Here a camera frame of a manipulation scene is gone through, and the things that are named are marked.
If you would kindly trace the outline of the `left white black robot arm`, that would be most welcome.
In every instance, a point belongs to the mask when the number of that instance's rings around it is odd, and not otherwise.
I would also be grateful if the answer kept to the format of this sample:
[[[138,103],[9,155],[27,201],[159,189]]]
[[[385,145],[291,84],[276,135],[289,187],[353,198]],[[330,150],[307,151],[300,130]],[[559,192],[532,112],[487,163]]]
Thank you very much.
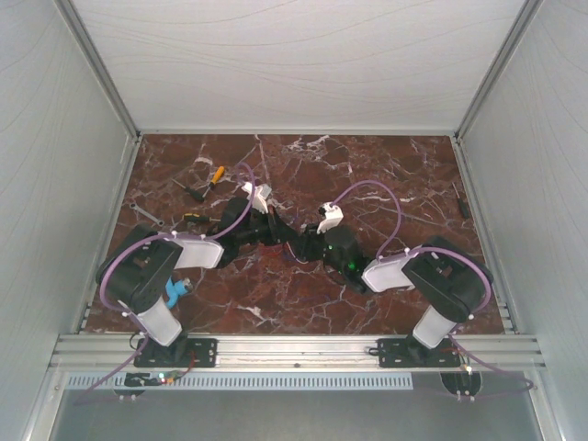
[[[96,271],[101,300],[130,315],[156,345],[169,366],[187,359],[189,344],[164,296],[178,269],[220,269],[245,245],[276,246],[298,238],[274,207],[259,210],[246,198],[231,198],[220,219],[203,235],[158,232],[146,224],[134,227]]]

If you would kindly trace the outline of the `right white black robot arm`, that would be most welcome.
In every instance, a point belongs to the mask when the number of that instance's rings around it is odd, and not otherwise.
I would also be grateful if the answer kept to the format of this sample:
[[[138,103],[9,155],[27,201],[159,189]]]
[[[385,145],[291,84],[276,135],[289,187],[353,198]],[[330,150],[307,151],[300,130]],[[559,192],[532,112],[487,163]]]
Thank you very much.
[[[301,262],[320,261],[330,267],[336,282],[359,294],[418,290],[429,306],[405,338],[402,351],[420,366],[436,358],[449,333],[473,319],[492,295],[493,275],[488,267],[441,236],[400,254],[370,258],[350,228],[336,226],[319,232],[312,225],[288,248]]]

